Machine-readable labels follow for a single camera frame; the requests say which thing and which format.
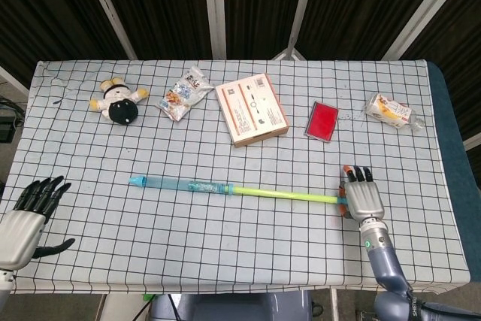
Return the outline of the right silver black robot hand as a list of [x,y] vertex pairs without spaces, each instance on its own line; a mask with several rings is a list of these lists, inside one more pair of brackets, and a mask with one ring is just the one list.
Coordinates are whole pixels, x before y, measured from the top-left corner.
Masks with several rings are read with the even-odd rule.
[[347,182],[341,182],[339,187],[340,215],[358,223],[370,218],[381,220],[385,210],[371,170],[365,166],[345,165],[343,171]]

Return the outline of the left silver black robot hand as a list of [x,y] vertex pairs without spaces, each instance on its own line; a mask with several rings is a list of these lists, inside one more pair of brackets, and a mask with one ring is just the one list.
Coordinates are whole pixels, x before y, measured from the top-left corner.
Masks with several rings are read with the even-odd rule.
[[71,187],[64,177],[48,177],[30,183],[20,194],[12,210],[1,221],[1,269],[18,271],[31,260],[62,253],[73,245],[69,238],[60,245],[41,246],[39,241],[59,205]]

